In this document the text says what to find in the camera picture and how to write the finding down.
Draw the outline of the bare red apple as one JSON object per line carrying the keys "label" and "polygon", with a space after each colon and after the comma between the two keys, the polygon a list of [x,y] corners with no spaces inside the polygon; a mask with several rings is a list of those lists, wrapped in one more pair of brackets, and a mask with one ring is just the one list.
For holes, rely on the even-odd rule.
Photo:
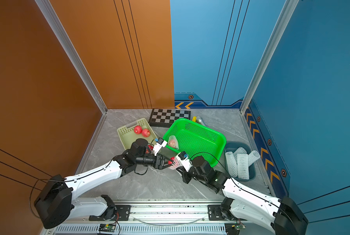
{"label": "bare red apple", "polygon": [[142,133],[142,127],[140,125],[135,126],[134,133],[140,135]]}
{"label": "bare red apple", "polygon": [[142,129],[141,131],[141,135],[145,138],[149,137],[151,135],[151,132],[149,129],[145,128],[145,129]]}

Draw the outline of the white foam net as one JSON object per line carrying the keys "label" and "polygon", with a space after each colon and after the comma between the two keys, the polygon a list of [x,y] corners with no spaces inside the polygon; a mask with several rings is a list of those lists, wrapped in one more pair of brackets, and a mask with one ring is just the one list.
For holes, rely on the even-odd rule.
{"label": "white foam net", "polygon": [[233,178],[238,177],[238,167],[236,158],[233,155],[233,152],[229,151],[225,153],[226,157],[226,164],[227,164],[227,171],[229,175]]}
{"label": "white foam net", "polygon": [[260,153],[258,151],[253,150],[248,154],[248,166],[251,166],[253,163],[255,163],[257,160],[261,159]]}
{"label": "white foam net", "polygon": [[238,148],[234,153],[234,156],[237,157],[239,154],[247,154],[247,150],[244,149],[243,147]]}
{"label": "white foam net", "polygon": [[249,165],[248,165],[247,154],[237,155],[237,169],[238,169],[238,178],[244,179],[244,180],[249,179]]}

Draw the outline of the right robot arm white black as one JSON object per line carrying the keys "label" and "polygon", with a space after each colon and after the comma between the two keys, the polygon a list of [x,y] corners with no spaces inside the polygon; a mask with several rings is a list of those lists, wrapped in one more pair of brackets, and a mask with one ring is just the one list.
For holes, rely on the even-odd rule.
{"label": "right robot arm white black", "polygon": [[253,190],[224,172],[214,170],[202,156],[193,160],[184,152],[174,157],[185,183],[201,182],[215,193],[223,193],[220,205],[223,218],[243,219],[259,225],[275,235],[304,235],[308,219],[289,197],[282,199]]}

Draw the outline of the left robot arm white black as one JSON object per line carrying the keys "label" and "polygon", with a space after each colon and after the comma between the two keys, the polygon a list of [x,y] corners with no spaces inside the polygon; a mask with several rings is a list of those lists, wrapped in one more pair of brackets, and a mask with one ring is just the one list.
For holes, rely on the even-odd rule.
{"label": "left robot arm white black", "polygon": [[167,142],[160,138],[150,148],[146,139],[139,138],[129,149],[100,167],[65,178],[60,175],[50,178],[34,201],[44,228],[52,229],[67,219],[83,216],[97,221],[118,220],[117,206],[108,195],[84,199],[80,196],[105,182],[134,172],[138,165],[168,168],[171,160],[159,154],[166,145]]}

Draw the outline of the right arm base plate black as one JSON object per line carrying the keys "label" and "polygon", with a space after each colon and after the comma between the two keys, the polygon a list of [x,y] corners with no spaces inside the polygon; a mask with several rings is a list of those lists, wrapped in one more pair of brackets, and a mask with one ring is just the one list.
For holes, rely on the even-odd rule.
{"label": "right arm base plate black", "polygon": [[207,206],[208,218],[210,221],[219,221],[219,220],[242,220],[245,219],[235,217],[231,210],[231,204],[234,200],[231,198],[225,198],[221,204],[212,204]]}

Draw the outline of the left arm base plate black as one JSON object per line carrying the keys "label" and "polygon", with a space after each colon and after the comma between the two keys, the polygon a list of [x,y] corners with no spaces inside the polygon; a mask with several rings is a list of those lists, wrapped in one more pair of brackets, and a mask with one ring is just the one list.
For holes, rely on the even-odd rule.
{"label": "left arm base plate black", "polygon": [[108,195],[101,195],[106,201],[107,209],[100,215],[89,217],[89,221],[128,221],[131,205],[116,205]]}

